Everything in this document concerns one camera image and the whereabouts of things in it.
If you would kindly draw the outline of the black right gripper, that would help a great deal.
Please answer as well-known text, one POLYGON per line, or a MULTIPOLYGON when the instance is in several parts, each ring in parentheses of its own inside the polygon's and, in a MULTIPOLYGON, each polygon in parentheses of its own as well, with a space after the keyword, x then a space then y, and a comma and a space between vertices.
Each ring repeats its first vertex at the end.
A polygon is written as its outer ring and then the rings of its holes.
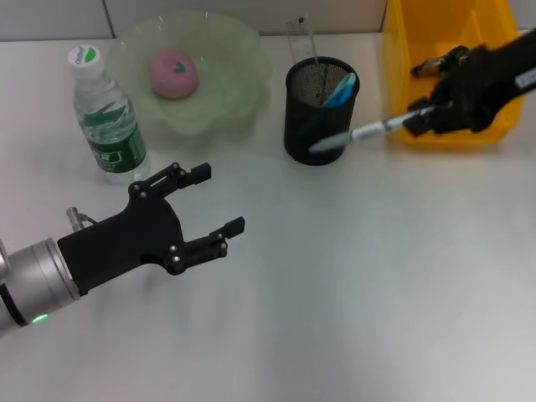
POLYGON ((415 136, 487 129, 510 101, 535 89, 535 32, 522 34, 498 49, 473 49, 456 71, 444 74, 432 92, 415 100, 406 121, 415 136))

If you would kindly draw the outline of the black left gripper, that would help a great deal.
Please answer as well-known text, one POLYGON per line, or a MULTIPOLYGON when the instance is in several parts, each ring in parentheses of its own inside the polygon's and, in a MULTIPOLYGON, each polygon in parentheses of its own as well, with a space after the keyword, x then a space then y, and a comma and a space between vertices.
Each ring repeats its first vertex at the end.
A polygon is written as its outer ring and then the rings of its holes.
POLYGON ((190 171, 177 162, 129 187, 124 210, 58 240, 64 262, 81 294, 145 264, 171 275, 224 258, 228 240, 245 231, 239 217, 210 234, 185 243, 177 215, 165 198, 212 176, 205 162, 190 171))

